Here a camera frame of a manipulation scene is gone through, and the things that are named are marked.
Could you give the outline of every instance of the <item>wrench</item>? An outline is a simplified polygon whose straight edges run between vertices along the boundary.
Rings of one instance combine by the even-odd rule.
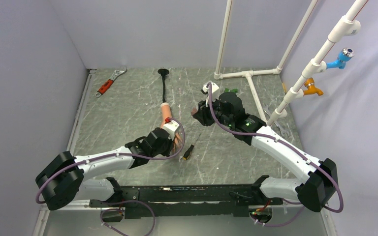
[[[263,110],[264,112],[267,114],[267,116],[270,118],[270,111],[269,111],[269,106],[264,104],[263,106]],[[276,125],[276,127],[281,131],[281,135],[283,137],[289,137],[289,132],[285,129],[283,129],[283,127],[280,125],[279,122],[275,121],[274,124]]]

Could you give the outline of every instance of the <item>screwdriver handle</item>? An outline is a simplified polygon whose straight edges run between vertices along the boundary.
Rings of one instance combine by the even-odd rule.
[[[97,97],[100,97],[102,94],[104,94],[108,89],[109,87],[111,87],[111,85],[114,83],[113,80],[109,79],[108,81],[106,81],[101,87],[100,89],[98,90],[98,92],[96,93],[96,96]]]
[[[190,145],[190,147],[188,148],[188,150],[185,151],[185,154],[183,154],[183,159],[185,159],[185,160],[188,160],[188,159],[189,159],[190,154],[192,153],[192,150],[193,150],[194,147],[195,147],[195,146],[194,146],[193,144]]]

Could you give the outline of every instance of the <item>faucet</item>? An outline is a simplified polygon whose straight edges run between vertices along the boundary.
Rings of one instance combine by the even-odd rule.
[[[338,54],[337,60],[327,63],[327,69],[330,69],[330,68],[344,69],[344,67],[346,66],[346,61],[351,60],[353,56],[354,56],[353,49],[343,48],[341,52]]]
[[[315,82],[312,77],[307,79],[304,83],[304,86],[307,87],[308,90],[304,90],[304,95],[311,95],[311,94],[318,94],[318,96],[321,96],[324,94],[322,90],[319,88],[315,87]]]

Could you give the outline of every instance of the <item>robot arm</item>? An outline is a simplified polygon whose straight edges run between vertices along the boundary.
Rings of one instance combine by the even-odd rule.
[[[219,95],[219,90],[213,82],[204,84],[202,92],[208,94],[208,99],[199,102],[198,110],[193,110],[192,116],[204,126],[216,122],[235,138],[271,155],[297,177],[278,179],[262,176],[252,185],[255,197],[262,200],[274,197],[299,200],[308,209],[320,212],[336,189],[317,168],[338,183],[335,163],[330,159],[321,161],[293,146],[264,121],[246,113],[235,93]]]
[[[76,200],[120,202],[122,190],[115,179],[93,178],[147,164],[159,154],[169,156],[179,128],[178,122],[168,120],[162,128],[156,128],[147,137],[140,137],[115,150],[88,156],[72,156],[69,151],[60,153],[35,179],[44,202],[50,210],[62,208]]]

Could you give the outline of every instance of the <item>white pipe frame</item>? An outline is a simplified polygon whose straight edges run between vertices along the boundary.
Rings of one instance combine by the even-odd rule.
[[[263,108],[261,106],[260,100],[258,98],[254,83],[252,82],[252,76],[254,76],[254,75],[268,75],[268,74],[277,75],[277,74],[280,74],[287,57],[289,56],[290,52],[292,51],[292,48],[293,48],[294,44],[296,43],[296,41],[299,37],[299,34],[302,32],[302,30],[305,26],[305,23],[308,21],[308,19],[311,15],[312,11],[314,10],[317,2],[318,2],[318,0],[312,0],[311,1],[311,4],[309,5],[307,11],[305,12],[304,17],[302,18],[298,28],[296,29],[296,32],[293,35],[284,55],[282,57],[282,60],[280,61],[279,65],[276,68],[268,69],[268,70],[254,70],[254,71],[250,70],[250,71],[242,71],[242,72],[236,72],[236,73],[221,74],[220,70],[221,70],[222,56],[223,56],[223,51],[224,51],[224,46],[225,46],[225,39],[226,39],[226,36],[227,36],[229,18],[230,18],[231,9],[232,9],[232,0],[227,0],[227,6],[226,6],[226,10],[225,10],[225,17],[224,17],[224,24],[223,24],[223,27],[222,27],[222,34],[221,34],[220,49],[218,51],[218,60],[217,60],[217,66],[215,68],[214,78],[216,80],[221,80],[221,79],[226,79],[226,78],[245,77],[247,79],[249,86],[250,86],[250,89],[252,91],[254,102],[256,104],[260,119],[262,119],[265,122],[267,121],[267,119],[266,119],[266,116],[264,114]],[[281,115],[281,117],[286,117],[287,113],[284,110],[280,115]]]
[[[280,74],[290,52],[292,51],[293,46],[295,45],[300,33],[305,27],[306,22],[309,20],[309,17],[311,16],[313,10],[315,9],[317,2],[318,0],[311,1],[279,65],[276,68],[268,69],[268,70],[256,70],[256,71],[250,70],[250,71],[222,74],[220,73],[221,62],[222,62],[223,50],[225,46],[227,29],[229,25],[229,17],[230,17],[231,8],[232,8],[232,0],[227,0],[224,25],[222,27],[220,50],[218,52],[218,60],[217,60],[217,66],[215,68],[214,79],[221,80],[221,79],[226,79],[226,78],[245,77],[247,81],[249,82],[249,86],[252,91],[254,102],[259,112],[259,116],[264,121],[266,121],[266,117],[264,116],[263,108],[261,106],[260,100],[257,96],[256,89],[252,82],[252,76],[266,75],[266,74],[274,74],[274,75]],[[286,93],[285,97],[283,98],[283,101],[281,102],[281,104],[271,114],[270,119],[267,121],[267,125],[271,126],[278,118],[286,117],[287,115],[287,112],[285,110],[286,106],[294,99],[301,98],[304,96],[304,92],[301,89],[302,85],[313,74],[322,72],[326,69],[326,63],[323,61],[323,59],[331,50],[331,48],[335,45],[335,43],[339,42],[343,36],[355,35],[359,32],[360,23],[356,21],[355,18],[367,2],[368,0],[356,0],[354,4],[351,6],[351,8],[348,10],[347,14],[338,21],[338,23],[334,26],[334,28],[328,35],[328,39],[325,41],[324,45],[318,51],[316,56],[313,59],[311,59],[311,61],[305,67],[305,69],[302,71],[301,77],[298,79],[295,85],[289,89],[289,91]]]

